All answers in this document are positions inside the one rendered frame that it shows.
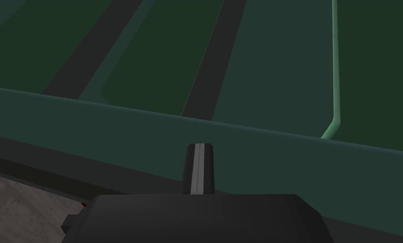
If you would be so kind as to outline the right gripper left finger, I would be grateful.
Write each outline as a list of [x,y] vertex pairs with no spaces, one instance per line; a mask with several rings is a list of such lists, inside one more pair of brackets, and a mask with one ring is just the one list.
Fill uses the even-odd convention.
[[187,147],[182,179],[183,194],[197,193],[198,159],[199,146],[195,143],[189,144]]

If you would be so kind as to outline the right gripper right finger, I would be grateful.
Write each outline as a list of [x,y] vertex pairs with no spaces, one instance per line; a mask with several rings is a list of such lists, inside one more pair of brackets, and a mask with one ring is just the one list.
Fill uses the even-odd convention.
[[210,143],[200,144],[199,193],[215,194],[214,151]]

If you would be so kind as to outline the green cupboard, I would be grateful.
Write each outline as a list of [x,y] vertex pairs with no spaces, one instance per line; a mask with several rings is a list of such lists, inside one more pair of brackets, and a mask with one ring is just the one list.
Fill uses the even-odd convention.
[[[0,27],[27,0],[0,0]],[[80,100],[143,0],[111,0],[41,93],[0,88],[0,173],[88,202],[177,194],[187,146],[210,143],[215,187],[296,194],[333,221],[403,236],[403,151],[214,121],[248,0],[223,0],[181,115]]]

